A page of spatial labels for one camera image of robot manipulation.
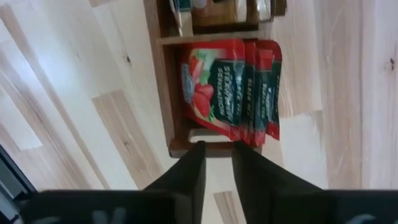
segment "wooden floor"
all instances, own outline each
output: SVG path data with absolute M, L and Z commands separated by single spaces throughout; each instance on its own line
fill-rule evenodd
M 398 188 L 394 0 L 288 0 L 281 141 L 263 155 L 325 189 Z M 165 145 L 142 0 L 0 0 L 0 144 L 39 190 L 142 189 Z M 203 223 L 244 223 L 209 159 Z

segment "strawberry image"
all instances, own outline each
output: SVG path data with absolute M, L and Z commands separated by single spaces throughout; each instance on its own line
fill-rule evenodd
M 193 105 L 198 109 L 199 113 L 207 118 L 210 114 L 209 99 L 202 93 L 195 92 L 193 94 Z
M 192 76 L 192 80 L 196 83 L 203 72 L 203 67 L 205 66 L 205 54 L 200 52 L 195 52 L 189 59 L 189 74 Z
M 214 88 L 210 84 L 202 85 L 197 83 L 195 85 L 195 92 L 203 94 L 209 101 L 213 97 Z

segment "snack package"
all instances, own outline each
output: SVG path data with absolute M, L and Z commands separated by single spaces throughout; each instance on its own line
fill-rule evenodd
M 250 144 L 254 125 L 254 74 L 256 72 L 256 43 L 245 42 L 244 96 L 241 121 L 241 139 Z
M 282 51 L 279 44 L 273 40 L 259 40 L 256 42 L 256 46 L 259 49 L 272 51 L 272 76 L 270 78 L 268 91 L 272 101 L 267 112 L 268 124 L 266 133 L 272 136 L 274 139 L 279 140 L 278 99 L 280 71 L 282 69 Z
M 256 50 L 256 73 L 254 75 L 254 134 L 251 146 L 258 147 L 266 141 L 267 124 L 273 96 L 269 93 L 272 85 L 272 51 Z
M 184 116 L 230 140 L 240 139 L 245 76 L 243 41 L 184 45 L 178 64 Z
M 178 25 L 178 32 L 182 37 L 193 35 L 190 0 L 170 0 L 170 7 Z
M 193 25 L 218 26 L 245 22 L 246 0 L 191 0 Z

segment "wooden cabinet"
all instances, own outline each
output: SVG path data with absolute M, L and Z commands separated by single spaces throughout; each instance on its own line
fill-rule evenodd
M 166 0 L 145 0 L 147 25 L 159 92 L 166 143 L 171 157 L 180 157 L 190 148 L 190 131 L 201 128 L 182 116 L 177 86 L 176 54 L 182 44 L 222 39 L 258 39 L 266 36 L 266 24 L 235 24 L 231 26 L 196 28 L 192 37 L 180 37 L 174 15 Z M 230 156 L 233 142 L 208 142 L 206 156 Z

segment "red package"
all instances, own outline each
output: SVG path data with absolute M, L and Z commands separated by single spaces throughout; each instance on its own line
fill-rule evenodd
M 269 94 L 272 85 L 272 51 L 256 50 L 256 73 L 254 75 L 254 134 L 251 145 L 258 147 L 266 141 L 269 107 L 273 102 Z
M 240 139 L 243 41 L 231 39 L 184 45 L 178 64 L 184 116 L 233 141 Z
M 272 56 L 272 78 L 269 93 L 273 99 L 271 105 L 268 107 L 268 122 L 266 133 L 274 139 L 279 140 L 279 84 L 280 71 L 282 69 L 282 51 L 277 42 L 273 40 L 259 40 L 256 42 L 259 49 L 271 50 Z
M 254 74 L 256 72 L 256 43 L 245 42 L 245 60 L 244 67 L 244 96 L 241 123 L 241 139 L 250 144 L 254 127 Z

